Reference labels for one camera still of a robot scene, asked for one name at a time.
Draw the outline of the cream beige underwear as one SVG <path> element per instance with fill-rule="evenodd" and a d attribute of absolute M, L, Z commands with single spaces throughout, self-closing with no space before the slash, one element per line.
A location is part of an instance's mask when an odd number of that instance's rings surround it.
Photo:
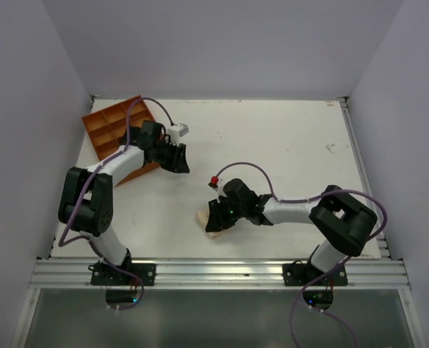
<path fill-rule="evenodd" d="M 207 228 L 207 225 L 209 222 L 209 212 L 207 210 L 199 210 L 196 213 L 196 222 L 197 222 L 198 226 L 200 227 L 200 229 L 202 229 L 202 231 L 204 232 L 206 237 L 209 239 L 216 239 L 216 238 L 220 237 L 221 235 L 223 235 L 224 232 L 229 231 L 236 226 L 236 223 L 234 223 L 234 224 L 231 224 L 230 226 L 228 226 L 226 228 L 221 228 L 220 231 L 207 232 L 206 228 Z"/>

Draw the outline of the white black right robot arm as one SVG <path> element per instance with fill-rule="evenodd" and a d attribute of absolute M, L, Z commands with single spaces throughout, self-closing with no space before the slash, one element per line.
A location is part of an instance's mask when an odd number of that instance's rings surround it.
<path fill-rule="evenodd" d="M 272 194 L 256 194 L 241 179 L 219 185 L 209 183 L 217 197 L 196 213 L 196 220 L 209 236 L 216 236 L 245 219 L 254 225 L 283 223 L 313 225 L 323 236 L 299 274 L 305 282 L 322 284 L 331 270 L 348 257 L 361 255 L 378 218 L 353 197 L 357 192 L 329 185 L 316 199 L 280 202 Z"/>

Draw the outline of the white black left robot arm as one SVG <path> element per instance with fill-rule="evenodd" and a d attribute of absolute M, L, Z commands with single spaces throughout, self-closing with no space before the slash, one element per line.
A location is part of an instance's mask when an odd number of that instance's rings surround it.
<path fill-rule="evenodd" d="M 94 285 L 138 285 L 132 257 L 112 229 L 115 186 L 144 165 L 157 163 L 171 173 L 189 173 L 186 145 L 181 138 L 188 133 L 182 123 L 166 128 L 145 120 L 129 125 L 117 150 L 87 168 L 71 167 L 66 174 L 58 218 L 65 228 L 58 245 L 70 243 L 69 231 L 85 239 L 99 261 L 93 266 Z"/>

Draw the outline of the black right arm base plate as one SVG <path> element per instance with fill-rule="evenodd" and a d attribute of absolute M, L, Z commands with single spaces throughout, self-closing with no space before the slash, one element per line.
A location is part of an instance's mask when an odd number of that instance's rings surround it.
<path fill-rule="evenodd" d="M 305 286 L 323 274 L 312 265 L 295 261 L 282 264 L 282 276 L 285 286 Z M 349 284 L 345 269 L 336 271 L 326 278 L 319 280 L 315 286 L 347 286 Z"/>

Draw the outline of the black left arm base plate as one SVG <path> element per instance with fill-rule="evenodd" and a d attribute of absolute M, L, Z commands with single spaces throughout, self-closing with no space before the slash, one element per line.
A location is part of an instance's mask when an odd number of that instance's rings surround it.
<path fill-rule="evenodd" d="M 96 262 L 88 266 L 92 272 L 93 286 L 131 286 L 136 284 L 136 276 L 144 286 L 153 286 L 156 275 L 156 265 L 153 263 L 130 263 L 124 267 L 110 266 Z"/>

